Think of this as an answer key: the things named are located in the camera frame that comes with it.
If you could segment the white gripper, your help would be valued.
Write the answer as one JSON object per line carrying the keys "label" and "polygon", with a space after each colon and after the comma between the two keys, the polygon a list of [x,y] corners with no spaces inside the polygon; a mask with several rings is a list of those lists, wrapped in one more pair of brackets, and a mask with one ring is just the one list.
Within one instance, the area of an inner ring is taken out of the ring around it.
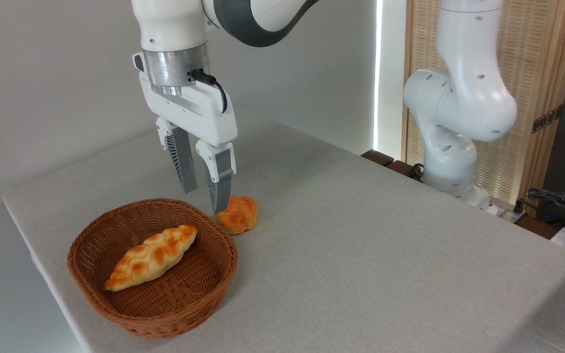
{"label": "white gripper", "polygon": [[231,141],[238,130],[229,95],[202,69],[187,73],[188,85],[180,96],[155,92],[148,74],[138,74],[147,105],[159,116],[155,125],[160,143],[170,154],[182,190],[188,194],[197,189],[191,133],[200,139],[196,150],[205,164],[213,215],[222,212],[229,205],[231,177],[237,172]]}

